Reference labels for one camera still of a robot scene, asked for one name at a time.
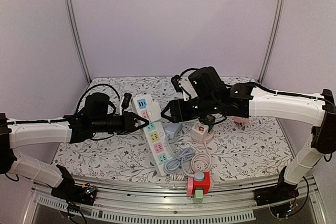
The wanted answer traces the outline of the white multicolour power strip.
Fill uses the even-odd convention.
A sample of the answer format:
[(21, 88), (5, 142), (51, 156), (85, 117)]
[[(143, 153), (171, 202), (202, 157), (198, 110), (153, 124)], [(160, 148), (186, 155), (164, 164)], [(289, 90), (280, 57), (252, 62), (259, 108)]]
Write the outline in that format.
[[(154, 99), (150, 94), (136, 95), (132, 99), (133, 111), (149, 120), (146, 105), (152, 101), (154, 101)], [(167, 136), (161, 120), (156, 122), (150, 121), (149, 126), (143, 128), (142, 131), (152, 152), (157, 173), (160, 176), (166, 176), (167, 172), (165, 171), (165, 164), (166, 162), (173, 160), (174, 156), (168, 147)]]

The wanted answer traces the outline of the white plug adapter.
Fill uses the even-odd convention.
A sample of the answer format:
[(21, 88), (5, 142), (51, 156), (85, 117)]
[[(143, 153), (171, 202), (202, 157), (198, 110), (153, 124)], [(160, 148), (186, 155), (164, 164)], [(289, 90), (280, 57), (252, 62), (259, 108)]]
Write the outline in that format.
[(151, 122), (159, 121), (161, 117), (161, 108), (158, 102), (152, 101), (146, 105), (146, 111)]

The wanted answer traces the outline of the pink cube socket adapter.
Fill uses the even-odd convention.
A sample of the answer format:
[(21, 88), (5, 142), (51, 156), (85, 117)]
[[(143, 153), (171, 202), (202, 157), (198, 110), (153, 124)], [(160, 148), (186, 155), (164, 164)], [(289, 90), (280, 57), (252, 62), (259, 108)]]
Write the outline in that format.
[(234, 116), (233, 117), (233, 121), (237, 125), (244, 125), (244, 124), (246, 124), (246, 123), (249, 122), (249, 118), (243, 118), (243, 117), (239, 117), (239, 116)]

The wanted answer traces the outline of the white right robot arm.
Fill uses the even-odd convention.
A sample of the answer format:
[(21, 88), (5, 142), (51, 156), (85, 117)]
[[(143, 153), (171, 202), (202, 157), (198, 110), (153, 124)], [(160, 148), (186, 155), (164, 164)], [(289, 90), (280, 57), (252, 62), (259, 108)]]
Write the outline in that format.
[(311, 170), (326, 154), (335, 152), (335, 104), (331, 90), (301, 94), (270, 90), (256, 82), (225, 84), (213, 67), (190, 69), (188, 77), (196, 97), (180, 83), (175, 75), (171, 82), (177, 92), (188, 99), (170, 101), (161, 116), (173, 123), (201, 119), (220, 114), (224, 118), (238, 116), (269, 116), (294, 120), (312, 126), (310, 137), (294, 160), (283, 170), (278, 185), (271, 190), (276, 201), (291, 194), (292, 186)]

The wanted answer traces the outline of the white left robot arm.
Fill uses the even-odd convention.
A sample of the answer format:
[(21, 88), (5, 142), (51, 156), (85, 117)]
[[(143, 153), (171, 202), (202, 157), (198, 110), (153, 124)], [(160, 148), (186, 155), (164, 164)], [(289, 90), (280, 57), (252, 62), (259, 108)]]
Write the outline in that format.
[(15, 174), (44, 183), (67, 200), (78, 195), (78, 188), (66, 168), (49, 165), (21, 154), (15, 149), (43, 143), (77, 144), (96, 133), (127, 135), (149, 125), (149, 120), (127, 112), (131, 94), (126, 93), (116, 107), (108, 95), (94, 93), (85, 99), (82, 109), (72, 115), (51, 120), (9, 120), (1, 114), (1, 174)]

